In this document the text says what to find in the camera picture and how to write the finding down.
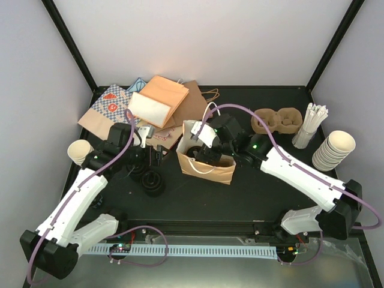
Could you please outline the orange kraft paper bag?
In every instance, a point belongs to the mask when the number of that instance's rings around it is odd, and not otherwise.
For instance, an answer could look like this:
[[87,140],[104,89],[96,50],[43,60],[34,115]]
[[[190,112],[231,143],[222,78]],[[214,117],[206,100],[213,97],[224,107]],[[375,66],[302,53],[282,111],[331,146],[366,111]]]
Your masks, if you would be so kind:
[[222,156],[217,165],[209,165],[203,162],[194,161],[186,156],[186,152],[192,146],[201,147],[203,143],[192,139],[191,128],[196,120],[185,120],[182,125],[182,137],[176,148],[179,165],[184,174],[219,182],[229,185],[235,171],[236,162],[233,157]]

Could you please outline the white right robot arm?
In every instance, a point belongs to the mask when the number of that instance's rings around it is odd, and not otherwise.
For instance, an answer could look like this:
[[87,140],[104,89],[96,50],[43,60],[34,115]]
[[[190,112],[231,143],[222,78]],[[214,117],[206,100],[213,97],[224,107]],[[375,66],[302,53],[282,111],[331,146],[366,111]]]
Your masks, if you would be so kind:
[[249,134],[228,114],[217,116],[208,124],[196,122],[191,136],[203,145],[196,154],[199,162],[218,163],[226,155],[240,165],[270,174],[305,194],[314,207],[289,210],[273,226],[274,238],[288,241],[302,232],[323,231],[340,240],[349,237],[362,210],[362,185],[354,180],[344,183],[328,177],[274,146],[266,135]]

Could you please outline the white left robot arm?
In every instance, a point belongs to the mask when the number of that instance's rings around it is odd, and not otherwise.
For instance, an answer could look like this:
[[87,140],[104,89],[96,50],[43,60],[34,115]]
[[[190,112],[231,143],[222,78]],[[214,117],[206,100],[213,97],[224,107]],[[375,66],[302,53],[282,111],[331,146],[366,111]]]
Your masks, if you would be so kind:
[[29,264],[63,279],[93,245],[128,235],[127,216],[112,209],[80,229],[77,225],[89,207],[98,205],[101,191],[123,167],[131,169],[130,178],[148,196],[158,197],[164,192],[162,176],[151,168],[160,165],[165,148],[146,144],[153,133],[150,125],[111,126],[107,140],[87,153],[73,185],[51,215],[35,231],[26,230],[21,235],[20,244]]

